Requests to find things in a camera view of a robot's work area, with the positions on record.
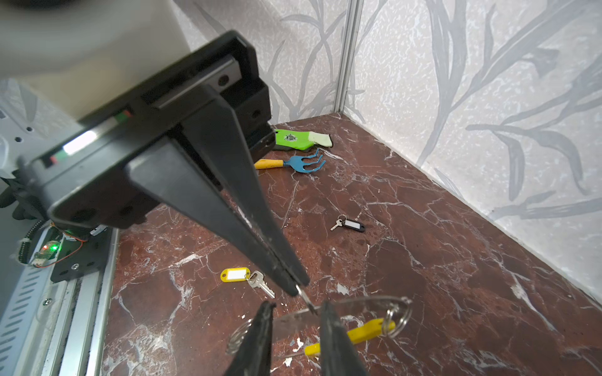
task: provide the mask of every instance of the silver key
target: silver key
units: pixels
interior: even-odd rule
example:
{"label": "silver key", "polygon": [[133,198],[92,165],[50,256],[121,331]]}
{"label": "silver key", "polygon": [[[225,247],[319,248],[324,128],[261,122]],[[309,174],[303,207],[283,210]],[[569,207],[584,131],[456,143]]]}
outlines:
{"label": "silver key", "polygon": [[247,282],[249,282],[249,286],[251,286],[252,288],[261,288],[270,298],[276,298],[276,294],[274,294],[272,289],[270,289],[263,280],[263,273],[257,270],[254,271],[249,277],[249,279],[247,279]]}
{"label": "silver key", "polygon": [[343,225],[343,221],[342,220],[337,220],[337,224],[332,226],[332,228],[330,229],[330,231],[333,231],[334,229],[336,229],[337,227],[341,227]]}

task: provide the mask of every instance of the red wire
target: red wire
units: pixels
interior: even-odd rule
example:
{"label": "red wire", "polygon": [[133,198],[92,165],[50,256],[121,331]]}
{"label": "red wire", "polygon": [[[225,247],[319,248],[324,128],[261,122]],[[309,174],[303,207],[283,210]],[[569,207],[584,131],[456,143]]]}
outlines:
{"label": "red wire", "polygon": [[75,240],[79,240],[79,241],[81,241],[81,242],[84,242],[84,243],[85,243],[85,242],[87,242],[87,240],[83,240],[83,239],[76,238],[75,236],[71,235],[70,233],[66,232],[65,230],[59,229],[59,228],[57,227],[57,225],[56,225],[56,224],[54,224],[54,222],[51,222],[51,223],[50,223],[50,226],[52,226],[52,227],[56,228],[57,230],[59,230],[59,231],[60,231],[60,232],[61,232],[63,235],[65,235],[65,236],[68,236],[68,237],[70,237],[70,238],[73,238],[73,239],[75,239]]}
{"label": "red wire", "polygon": [[78,247],[78,248],[77,248],[75,251],[73,251],[73,252],[69,253],[67,256],[63,257],[62,259],[60,259],[60,260],[56,260],[55,262],[53,262],[53,263],[51,263],[51,264],[44,265],[43,267],[36,267],[36,268],[40,268],[40,269],[42,269],[42,268],[47,268],[47,267],[49,267],[49,266],[52,266],[52,265],[56,264],[56,263],[57,263],[57,262],[59,262],[59,261],[63,261],[63,260],[65,260],[67,257],[69,257],[69,256],[71,256],[71,255],[75,254],[77,251],[79,251],[79,250],[81,249],[81,247],[83,247],[83,246],[84,246],[84,243],[85,243],[85,242],[84,242],[84,241],[82,241],[82,240],[79,240],[79,243],[80,243],[80,244],[79,244],[79,247]]}

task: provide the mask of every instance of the wallpaper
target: wallpaper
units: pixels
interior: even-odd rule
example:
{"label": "wallpaper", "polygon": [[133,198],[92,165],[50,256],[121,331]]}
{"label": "wallpaper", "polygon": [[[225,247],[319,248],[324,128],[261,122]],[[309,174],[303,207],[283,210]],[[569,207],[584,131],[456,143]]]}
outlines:
{"label": "wallpaper", "polygon": [[334,108],[347,1],[176,0],[191,47],[236,29],[257,51],[272,124]]}
{"label": "wallpaper", "polygon": [[601,13],[590,0],[365,0],[345,108],[598,301]]}

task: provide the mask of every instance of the yellow wooden handle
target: yellow wooden handle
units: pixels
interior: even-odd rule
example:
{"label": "yellow wooden handle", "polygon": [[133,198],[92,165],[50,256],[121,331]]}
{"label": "yellow wooden handle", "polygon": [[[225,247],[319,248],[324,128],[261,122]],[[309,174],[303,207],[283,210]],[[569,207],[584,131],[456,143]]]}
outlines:
{"label": "yellow wooden handle", "polygon": [[284,161],[281,159],[260,159],[255,162],[255,169],[261,170],[263,168],[274,168],[274,167],[283,167]]}
{"label": "yellow wooden handle", "polygon": [[[376,338],[382,334],[382,321],[384,319],[374,319],[366,322],[366,325],[351,329],[347,332],[351,343],[354,345],[367,341],[372,338]],[[395,329],[395,323],[391,321],[389,324],[389,332]],[[317,356],[320,354],[320,344],[310,345],[305,347],[305,355]]]}

